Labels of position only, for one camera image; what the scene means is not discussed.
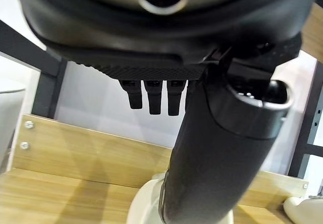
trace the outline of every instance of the wooden shelf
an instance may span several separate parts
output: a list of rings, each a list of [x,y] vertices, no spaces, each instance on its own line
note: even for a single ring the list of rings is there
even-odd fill
[[[0,224],[122,224],[139,188],[168,167],[171,150],[24,116],[14,168],[0,176]],[[28,142],[29,149],[19,147]],[[306,181],[259,172],[234,209],[235,224],[291,224],[282,211]]]

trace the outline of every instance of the black plastic tab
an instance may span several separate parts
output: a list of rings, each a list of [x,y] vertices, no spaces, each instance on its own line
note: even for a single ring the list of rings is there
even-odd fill
[[[160,105],[162,103],[162,81],[144,81],[145,89],[148,93],[149,113],[160,115]]]
[[[178,116],[182,92],[185,88],[186,81],[172,80],[167,81],[168,91],[168,115]]]
[[[141,82],[119,80],[121,87],[128,93],[131,109],[142,109]]]
[[[186,100],[185,100],[185,110],[187,110],[188,103],[190,101],[190,97],[193,94],[196,88],[197,80],[189,80],[187,84],[187,91],[186,91]]]

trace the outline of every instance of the white toilet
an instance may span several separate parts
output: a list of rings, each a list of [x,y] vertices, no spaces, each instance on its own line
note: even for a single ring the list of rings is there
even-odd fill
[[[127,224],[163,224],[158,204],[164,177],[164,174],[156,175],[141,187],[131,203]],[[233,224],[233,211],[215,224]]]
[[[0,165],[13,136],[24,95],[23,84],[0,78]]]

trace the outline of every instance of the textured black plastic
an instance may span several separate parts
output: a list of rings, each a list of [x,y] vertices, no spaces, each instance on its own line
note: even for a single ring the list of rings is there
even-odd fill
[[[21,0],[21,4],[35,34],[66,58],[92,66],[132,63],[144,74],[143,68],[150,68],[161,54],[165,60],[158,67],[185,67],[201,63],[219,45],[288,40],[301,31],[313,1],[232,0],[166,17],[96,0]],[[84,50],[89,55],[83,57]]]
[[[167,81],[168,115],[178,116],[185,84],[182,80]]]
[[[145,89],[148,94],[149,113],[151,115],[160,114],[160,106],[162,104],[162,81],[144,81]]]
[[[119,80],[121,87],[128,93],[131,109],[142,109],[141,82],[134,80]]]
[[[199,84],[172,152],[163,219],[167,224],[217,223],[245,192],[274,141],[219,126]]]

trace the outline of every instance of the black plastic housing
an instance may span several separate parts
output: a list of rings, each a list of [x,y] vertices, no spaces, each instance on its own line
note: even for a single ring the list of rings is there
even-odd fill
[[[266,102],[216,78],[198,84],[182,122],[160,197],[167,224],[221,220],[255,177],[292,104],[282,82]]]

